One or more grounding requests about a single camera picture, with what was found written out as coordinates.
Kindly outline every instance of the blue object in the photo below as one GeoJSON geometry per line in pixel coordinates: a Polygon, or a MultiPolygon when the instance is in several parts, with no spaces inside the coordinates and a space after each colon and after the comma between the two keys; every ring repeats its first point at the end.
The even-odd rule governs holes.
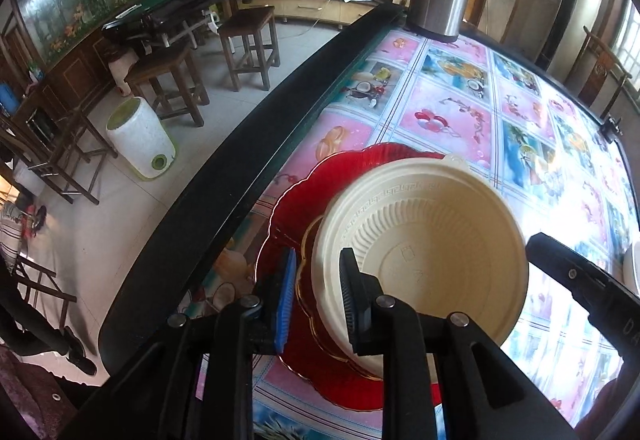
{"type": "Polygon", "coordinates": [[[296,281],[296,268],[298,266],[298,258],[293,249],[289,249],[287,256],[287,264],[282,279],[282,287],[280,289],[280,300],[278,301],[278,309],[276,311],[275,337],[274,346],[277,353],[281,354],[284,345],[289,337],[289,323],[291,322],[291,309],[293,306],[293,292],[296,281]]]}
{"type": "Polygon", "coordinates": [[[16,99],[14,91],[7,83],[0,83],[0,105],[9,115],[15,115],[20,106],[20,101],[16,99]]]}

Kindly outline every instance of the metal bolt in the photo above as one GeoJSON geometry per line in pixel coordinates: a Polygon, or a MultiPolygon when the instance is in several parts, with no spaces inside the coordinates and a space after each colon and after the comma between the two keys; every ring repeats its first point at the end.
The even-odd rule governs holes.
{"type": "Polygon", "coordinates": [[[172,314],[166,320],[166,323],[171,328],[180,328],[181,326],[184,326],[184,324],[187,322],[187,319],[188,317],[185,314],[172,314]]]}
{"type": "Polygon", "coordinates": [[[390,295],[379,295],[376,298],[376,305],[378,305],[380,308],[393,308],[393,306],[396,304],[396,300],[393,299],[390,295]]]}
{"type": "Polygon", "coordinates": [[[449,320],[455,325],[463,328],[469,324],[469,316],[463,312],[453,312],[449,320]]]}
{"type": "Polygon", "coordinates": [[[245,308],[253,308],[260,305],[260,298],[254,294],[243,295],[240,298],[240,305],[244,306],[245,308]]]}

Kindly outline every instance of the stool seat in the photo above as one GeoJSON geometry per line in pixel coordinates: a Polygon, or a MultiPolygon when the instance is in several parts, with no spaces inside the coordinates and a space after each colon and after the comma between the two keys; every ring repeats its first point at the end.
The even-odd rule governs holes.
{"type": "Polygon", "coordinates": [[[246,74],[247,72],[260,72],[264,89],[268,91],[270,88],[269,69],[271,66],[280,66],[280,51],[278,50],[278,36],[273,13],[273,7],[243,9],[234,13],[218,29],[222,49],[225,52],[226,65],[229,67],[231,83],[233,83],[236,92],[240,90],[238,74],[246,74]],[[271,43],[265,45],[262,42],[262,28],[267,23],[269,24],[271,43]],[[251,35],[254,37],[255,45],[251,45],[249,42],[249,36],[251,35]],[[244,46],[244,56],[237,63],[233,58],[229,44],[229,38],[233,36],[241,36],[242,46],[244,46]],[[264,55],[265,49],[271,50],[268,59],[264,55]],[[255,50],[258,58],[258,66],[254,66],[253,50],[255,50]]]}
{"type": "Polygon", "coordinates": [[[209,96],[207,95],[207,90],[204,88],[204,84],[200,78],[200,73],[193,61],[191,50],[187,46],[186,42],[177,42],[172,46],[158,48],[151,54],[143,56],[131,67],[125,81],[129,83],[135,94],[140,97],[144,97],[142,90],[140,90],[140,83],[143,83],[144,81],[149,82],[151,88],[153,88],[156,93],[156,99],[153,103],[150,103],[151,107],[156,111],[158,106],[162,106],[164,110],[163,113],[158,115],[160,119],[168,119],[169,117],[176,117],[178,115],[190,113],[193,118],[193,122],[196,123],[196,126],[204,126],[204,119],[200,114],[200,110],[198,110],[196,100],[198,100],[200,104],[208,105],[209,96]],[[182,72],[180,72],[180,64],[182,61],[187,65],[187,70],[193,80],[194,86],[192,88],[187,87],[184,77],[182,76],[182,72]],[[174,110],[169,103],[169,99],[172,99],[175,96],[168,96],[165,94],[162,86],[160,85],[160,81],[158,81],[159,75],[168,73],[171,73],[174,77],[179,95],[182,97],[186,105],[185,108],[174,110]]]}

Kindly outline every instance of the black shoe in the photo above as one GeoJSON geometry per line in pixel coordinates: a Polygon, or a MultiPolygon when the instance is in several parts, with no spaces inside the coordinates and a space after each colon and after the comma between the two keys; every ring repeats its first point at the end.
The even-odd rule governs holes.
{"type": "Polygon", "coordinates": [[[98,372],[98,369],[95,367],[95,364],[84,355],[84,346],[82,346],[82,342],[68,326],[65,326],[62,335],[69,344],[69,352],[66,356],[66,360],[71,362],[71,364],[81,370],[81,372],[86,373],[89,376],[94,376],[98,372]]]}

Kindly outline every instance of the floor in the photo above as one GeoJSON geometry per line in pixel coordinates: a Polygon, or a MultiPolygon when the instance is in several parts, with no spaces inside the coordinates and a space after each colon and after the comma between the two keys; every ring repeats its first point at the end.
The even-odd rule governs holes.
{"type": "MultiPolygon", "coordinates": [[[[303,22],[278,23],[277,31],[282,64],[270,70],[270,91],[338,33],[332,26],[312,27],[303,22]]],[[[48,210],[47,222],[31,240],[29,255],[56,271],[62,290],[78,296],[78,303],[70,306],[67,322],[84,341],[87,356],[98,366],[98,373],[94,377],[85,376],[52,352],[29,357],[27,362],[36,362],[56,375],[88,384],[101,384],[108,378],[97,356],[98,332],[131,265],[191,178],[269,94],[262,90],[259,74],[241,75],[242,90],[231,90],[220,40],[215,37],[194,51],[194,57],[210,97],[210,104],[200,107],[205,125],[194,127],[188,115],[165,121],[178,154],[164,175],[143,181],[122,156],[110,157],[94,188],[100,200],[98,206],[84,197],[76,197],[71,205],[48,188],[39,197],[39,203],[48,210]]],[[[92,111],[90,119],[98,130],[104,131],[109,115],[122,101],[112,91],[92,111]]],[[[87,165],[79,171],[78,178],[88,181],[92,174],[93,169],[87,165]]],[[[48,296],[40,298],[38,309],[52,323],[60,315],[59,305],[48,296]]]]}

